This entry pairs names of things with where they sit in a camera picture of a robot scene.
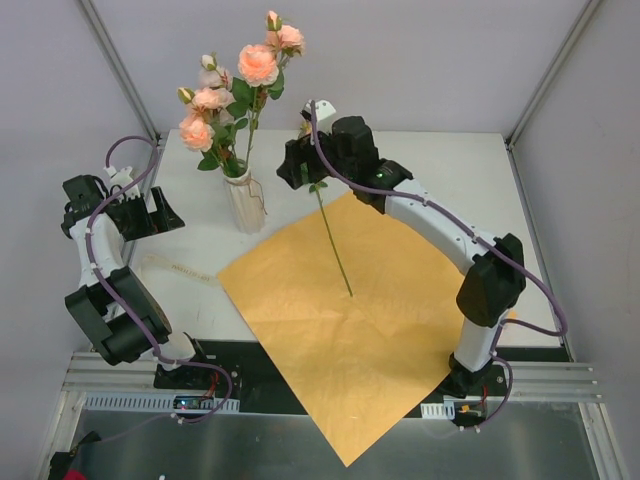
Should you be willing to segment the cream fabric ribbon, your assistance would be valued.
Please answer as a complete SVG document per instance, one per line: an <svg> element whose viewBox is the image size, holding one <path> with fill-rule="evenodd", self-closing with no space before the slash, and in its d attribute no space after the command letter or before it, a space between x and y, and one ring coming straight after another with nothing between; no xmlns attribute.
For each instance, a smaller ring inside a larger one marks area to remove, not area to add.
<svg viewBox="0 0 640 480"><path fill-rule="evenodd" d="M140 262L139 271L144 274L149 273L152 269L168 271L211 288L222 287L220 281L213 275L194 270L191 267L156 254L146 254Z"/></svg>

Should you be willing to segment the orange wrapping paper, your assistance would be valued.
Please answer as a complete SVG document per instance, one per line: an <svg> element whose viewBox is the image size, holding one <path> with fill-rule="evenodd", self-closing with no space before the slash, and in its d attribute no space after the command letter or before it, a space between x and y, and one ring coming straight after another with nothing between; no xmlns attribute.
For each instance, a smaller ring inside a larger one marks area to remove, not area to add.
<svg viewBox="0 0 640 480"><path fill-rule="evenodd" d="M345 465L441 383L461 334L458 269L348 194L219 280Z"/></svg>

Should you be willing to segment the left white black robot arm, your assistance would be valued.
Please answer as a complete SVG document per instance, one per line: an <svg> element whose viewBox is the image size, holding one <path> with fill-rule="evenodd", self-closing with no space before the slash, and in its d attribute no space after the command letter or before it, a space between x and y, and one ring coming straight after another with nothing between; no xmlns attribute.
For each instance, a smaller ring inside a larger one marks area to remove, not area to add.
<svg viewBox="0 0 640 480"><path fill-rule="evenodd" d="M79 287L65 297L65 306L90 343L111 365L160 353L188 388L204 387L210 363L196 355L191 337L172 332L159 303L121 255L126 242L185 226L162 189L151 189L154 211L139 192L105 205L118 188L107 189L96 176L76 176L63 190L68 202L61 229L75 242L81 264Z"/></svg>

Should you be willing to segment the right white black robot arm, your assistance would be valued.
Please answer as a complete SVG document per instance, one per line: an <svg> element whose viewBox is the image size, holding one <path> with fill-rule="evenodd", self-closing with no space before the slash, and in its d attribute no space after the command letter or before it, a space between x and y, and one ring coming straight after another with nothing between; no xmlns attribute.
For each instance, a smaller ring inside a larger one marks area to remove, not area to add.
<svg viewBox="0 0 640 480"><path fill-rule="evenodd" d="M437 205L408 169L379 155L362 117L330 121L324 131L310 111L301 116L307 131L286 143L278 177L294 190L327 177L343 181L358 200L410 227L463 275L456 296L461 336L438 390L459 399L473 394L493 364L499 324L525 288L521 241L507 234L483 245L476 228Z"/></svg>

